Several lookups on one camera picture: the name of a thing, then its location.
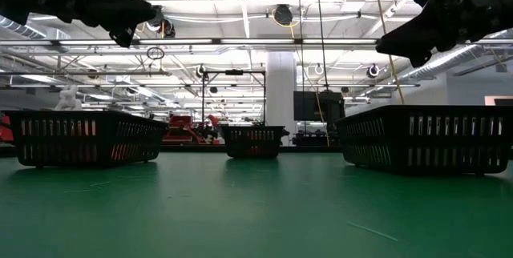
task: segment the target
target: column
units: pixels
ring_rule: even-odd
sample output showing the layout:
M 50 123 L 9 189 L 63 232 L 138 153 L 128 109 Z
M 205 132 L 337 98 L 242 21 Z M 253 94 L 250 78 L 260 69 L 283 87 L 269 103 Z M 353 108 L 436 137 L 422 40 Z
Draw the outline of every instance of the column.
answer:
M 267 124 L 269 126 L 285 126 L 285 130 L 294 134 L 296 131 L 296 122 L 294 121 L 296 59 L 294 53 L 269 52 L 266 70 Z M 281 141 L 284 146 L 289 145 L 289 137 L 283 137 Z

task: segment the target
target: black plastic basket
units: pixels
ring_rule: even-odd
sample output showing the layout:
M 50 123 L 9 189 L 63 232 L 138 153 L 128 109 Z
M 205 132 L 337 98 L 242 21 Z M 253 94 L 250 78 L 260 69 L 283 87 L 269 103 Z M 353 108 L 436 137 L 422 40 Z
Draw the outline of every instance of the black plastic basket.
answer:
M 101 166 L 159 155 L 166 123 L 114 111 L 5 111 L 25 166 Z
M 222 127 L 226 152 L 232 158 L 276 158 L 285 127 Z
M 404 175 L 500 173 L 513 107 L 386 106 L 338 120 L 347 162 Z

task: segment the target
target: robotic hand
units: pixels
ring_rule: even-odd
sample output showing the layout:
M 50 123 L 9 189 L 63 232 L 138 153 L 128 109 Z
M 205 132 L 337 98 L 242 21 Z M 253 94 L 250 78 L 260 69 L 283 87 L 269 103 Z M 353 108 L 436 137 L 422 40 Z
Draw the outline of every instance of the robotic hand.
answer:
M 409 58 L 421 67 L 431 50 L 450 50 L 459 42 L 476 42 L 513 27 L 513 0 L 414 0 L 422 13 L 382 36 L 376 51 Z
M 31 12 L 101 26 L 124 47 L 131 45 L 138 24 L 156 16 L 156 9 L 144 0 L 0 0 L 0 14 L 19 24 L 25 25 Z
M 81 111 L 82 103 L 76 99 L 79 88 L 77 86 L 65 86 L 60 92 L 59 103 L 55 107 L 55 111 Z

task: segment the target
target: white statue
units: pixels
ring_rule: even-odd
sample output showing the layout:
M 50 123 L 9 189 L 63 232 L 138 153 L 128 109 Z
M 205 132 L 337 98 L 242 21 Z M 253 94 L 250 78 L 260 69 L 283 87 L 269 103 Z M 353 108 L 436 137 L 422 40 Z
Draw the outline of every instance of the white statue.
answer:
M 59 104 L 55 111 L 81 111 L 82 102 L 76 99 L 79 88 L 76 85 L 65 86 L 59 93 Z

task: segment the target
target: red machine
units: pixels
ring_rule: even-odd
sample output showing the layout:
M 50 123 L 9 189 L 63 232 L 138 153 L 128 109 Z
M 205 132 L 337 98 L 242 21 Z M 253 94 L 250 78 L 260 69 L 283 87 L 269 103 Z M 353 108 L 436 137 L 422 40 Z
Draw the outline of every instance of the red machine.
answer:
M 194 123 L 191 116 L 172 116 L 162 142 L 163 145 L 208 145 L 216 143 L 215 140 L 207 141 L 209 135 L 216 136 L 213 134 L 206 123 Z
M 10 120 L 9 117 L 4 116 L 0 122 L 0 142 L 12 143 L 13 132 L 9 129 Z

